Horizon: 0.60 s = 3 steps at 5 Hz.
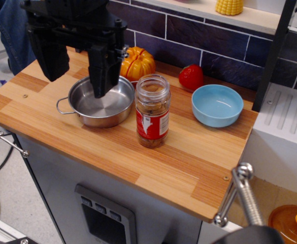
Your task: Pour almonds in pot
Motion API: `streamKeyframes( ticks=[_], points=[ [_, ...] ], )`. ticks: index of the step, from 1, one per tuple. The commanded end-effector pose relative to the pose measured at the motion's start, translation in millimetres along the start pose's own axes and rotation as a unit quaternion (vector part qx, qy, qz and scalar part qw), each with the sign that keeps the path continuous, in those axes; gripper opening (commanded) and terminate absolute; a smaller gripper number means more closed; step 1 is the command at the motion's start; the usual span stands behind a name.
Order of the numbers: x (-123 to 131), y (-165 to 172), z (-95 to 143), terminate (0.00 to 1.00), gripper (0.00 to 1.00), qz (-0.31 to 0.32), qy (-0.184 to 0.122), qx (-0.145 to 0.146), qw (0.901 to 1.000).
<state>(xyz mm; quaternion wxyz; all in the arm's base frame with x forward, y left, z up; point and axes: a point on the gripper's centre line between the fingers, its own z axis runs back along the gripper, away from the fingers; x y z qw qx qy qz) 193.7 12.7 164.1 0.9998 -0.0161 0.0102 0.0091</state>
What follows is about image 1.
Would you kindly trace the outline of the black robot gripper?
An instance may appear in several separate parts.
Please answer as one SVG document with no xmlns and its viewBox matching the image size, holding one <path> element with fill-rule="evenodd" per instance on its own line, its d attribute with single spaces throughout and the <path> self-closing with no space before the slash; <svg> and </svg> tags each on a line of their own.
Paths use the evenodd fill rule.
<svg viewBox="0 0 297 244">
<path fill-rule="evenodd" d="M 55 81 L 69 70 L 65 45 L 56 35 L 81 49 L 76 39 L 107 45 L 88 49 L 89 77 L 94 97 L 102 98 L 118 84 L 122 59 L 126 55 L 124 31 L 127 23 L 108 11 L 108 1 L 22 1 L 28 17 L 27 34 L 43 74 Z"/>
</svg>

